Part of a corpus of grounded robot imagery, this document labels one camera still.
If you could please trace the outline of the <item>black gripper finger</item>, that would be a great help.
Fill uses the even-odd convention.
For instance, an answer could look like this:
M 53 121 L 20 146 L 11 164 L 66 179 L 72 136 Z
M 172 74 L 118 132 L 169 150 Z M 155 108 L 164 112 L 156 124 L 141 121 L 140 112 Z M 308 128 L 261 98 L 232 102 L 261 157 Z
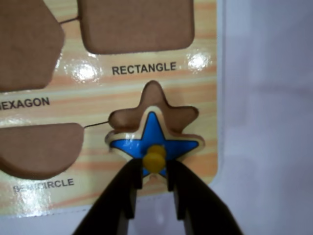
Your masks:
M 142 188 L 142 160 L 127 162 L 83 218 L 75 235 L 126 235 Z
M 183 163 L 167 162 L 168 190 L 174 194 L 177 219 L 187 235 L 241 235 L 239 225 L 219 196 Z

